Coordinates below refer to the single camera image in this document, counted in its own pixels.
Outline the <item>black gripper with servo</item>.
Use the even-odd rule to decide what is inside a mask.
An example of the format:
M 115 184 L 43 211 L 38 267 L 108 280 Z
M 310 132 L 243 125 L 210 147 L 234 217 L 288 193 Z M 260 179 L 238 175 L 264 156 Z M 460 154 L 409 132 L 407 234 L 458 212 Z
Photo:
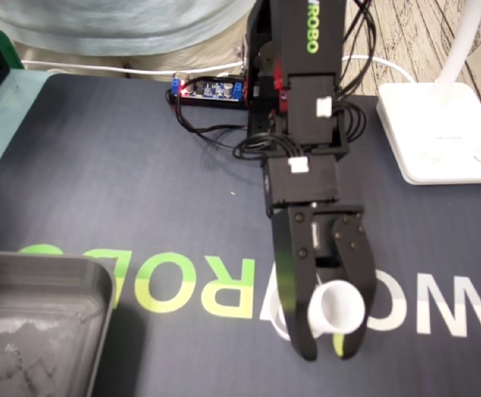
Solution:
M 336 268 L 336 279 L 360 292 L 365 316 L 360 327 L 333 336 L 342 360 L 355 356 L 367 331 L 377 288 L 376 266 L 362 224 L 364 207 L 318 203 L 290 206 L 272 216 L 277 289 L 291 345 L 306 361 L 317 358 L 317 345 L 308 321 L 316 283 L 316 266 Z

